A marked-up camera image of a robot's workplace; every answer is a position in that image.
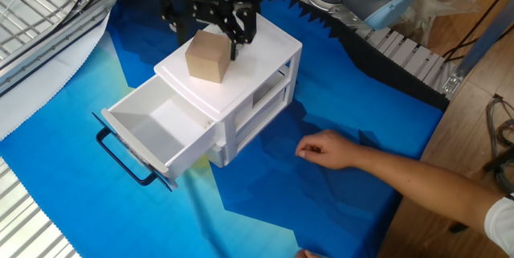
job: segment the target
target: wooden surface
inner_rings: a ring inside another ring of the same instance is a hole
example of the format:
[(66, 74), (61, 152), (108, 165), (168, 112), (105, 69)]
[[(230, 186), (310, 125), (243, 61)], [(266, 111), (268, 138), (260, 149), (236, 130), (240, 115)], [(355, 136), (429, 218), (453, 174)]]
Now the wooden surface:
[[(483, 11), (494, 0), (478, 0)], [(484, 22), (474, 36), (479, 36), (507, 0)], [(438, 18), (431, 48), (439, 54), (457, 45), (481, 14)], [(492, 158), (487, 133), (485, 108), (497, 93), (514, 104), (514, 34), (497, 43), (465, 80), (430, 139), (423, 162), (445, 167), (465, 175), (483, 186), (496, 189), (492, 174), (481, 168)], [(495, 111), (496, 124), (508, 118)], [(507, 257), (486, 236), (472, 230), (451, 234), (453, 221), (422, 209), (408, 199), (398, 208), (378, 257)]]

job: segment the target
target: drawer handle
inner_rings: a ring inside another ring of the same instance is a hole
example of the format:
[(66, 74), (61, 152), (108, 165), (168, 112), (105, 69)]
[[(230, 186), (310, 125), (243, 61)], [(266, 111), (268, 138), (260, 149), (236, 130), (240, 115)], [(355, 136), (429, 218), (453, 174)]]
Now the drawer handle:
[(130, 174), (130, 176), (136, 180), (142, 186), (148, 186), (151, 182), (153, 182), (157, 178), (157, 174), (154, 170), (151, 170), (152, 173), (148, 175), (148, 177), (144, 179), (138, 178), (105, 144), (104, 138), (106, 138), (110, 133), (112, 133), (111, 129), (108, 127), (104, 127), (101, 131), (96, 135), (96, 141), (105, 149), (105, 151), (120, 165), (123, 170)]

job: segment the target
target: blue cloth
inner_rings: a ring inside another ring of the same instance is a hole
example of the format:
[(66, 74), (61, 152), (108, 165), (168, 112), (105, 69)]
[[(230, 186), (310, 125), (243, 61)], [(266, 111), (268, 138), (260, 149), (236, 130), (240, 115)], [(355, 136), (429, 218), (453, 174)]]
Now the blue cloth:
[[(34, 200), (88, 257), (288, 257), (292, 231), (225, 211), (207, 161), (170, 193), (135, 183), (96, 143), (91, 112), (129, 92), (120, 64), (97, 48), (67, 85), (0, 142), (0, 156)], [(109, 148), (148, 174), (113, 137)]]
[(295, 101), (229, 166), (212, 166), (229, 211), (292, 229), (298, 244), (330, 257), (374, 257), (399, 195), (356, 169), (327, 170), (294, 156), (303, 135), (335, 129), (351, 140), (420, 158), (442, 113), (359, 71), (328, 28), (298, 18), (290, 0), (262, 15), (304, 45)]
[[(173, 193), (158, 182), (142, 187), (95, 142), (100, 125), (90, 112), (128, 92), (125, 76), (131, 86), (148, 78), (153, 55), (174, 50), (167, 28), (134, 10), (119, 8), (127, 18), (110, 27), (121, 66), (95, 49), (55, 98), (0, 143), (0, 155), (81, 256), (289, 257), (296, 243), (331, 257), (376, 255), (398, 195), (359, 170), (296, 158), (296, 143), (331, 128), (419, 158), (442, 113), (364, 75), (323, 24), (299, 18), (289, 3), (266, 0), (261, 8), (304, 44), (295, 100), (228, 167), (212, 166), (214, 177), (202, 164)], [(142, 19), (155, 30), (136, 22)], [(161, 41), (151, 44), (156, 36)], [(131, 161), (112, 138), (106, 142)]]

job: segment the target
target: open drawer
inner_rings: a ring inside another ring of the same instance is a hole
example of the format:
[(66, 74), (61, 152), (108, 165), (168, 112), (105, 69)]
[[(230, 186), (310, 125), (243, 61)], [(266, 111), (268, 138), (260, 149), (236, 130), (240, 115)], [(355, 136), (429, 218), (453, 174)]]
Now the open drawer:
[(158, 76), (102, 115), (137, 160), (172, 189), (175, 179), (216, 142), (215, 123)]

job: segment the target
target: human arm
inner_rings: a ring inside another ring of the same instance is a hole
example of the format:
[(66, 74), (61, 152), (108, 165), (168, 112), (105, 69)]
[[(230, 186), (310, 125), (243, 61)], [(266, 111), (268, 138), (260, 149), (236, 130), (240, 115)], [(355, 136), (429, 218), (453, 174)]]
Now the human arm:
[(331, 169), (356, 167), (418, 205), (484, 232), (484, 220), (503, 196), (449, 170), (357, 145), (330, 130), (304, 137), (296, 155)]

